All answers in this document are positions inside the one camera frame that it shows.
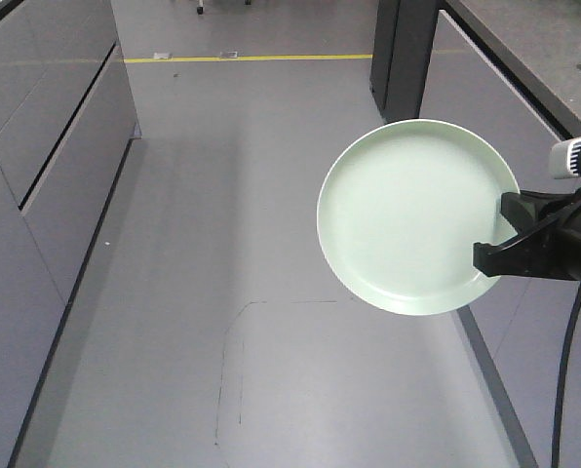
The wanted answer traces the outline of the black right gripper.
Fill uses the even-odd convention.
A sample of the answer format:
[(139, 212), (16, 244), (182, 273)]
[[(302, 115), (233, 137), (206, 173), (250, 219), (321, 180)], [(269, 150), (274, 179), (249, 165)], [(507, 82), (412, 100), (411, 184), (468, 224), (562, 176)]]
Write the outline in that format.
[(553, 280), (581, 280), (581, 188), (573, 193), (523, 190), (501, 195), (500, 213), (518, 234), (499, 244), (473, 244), (473, 266), (486, 277), (544, 277), (544, 235), (523, 233), (549, 215), (559, 220), (550, 229)]

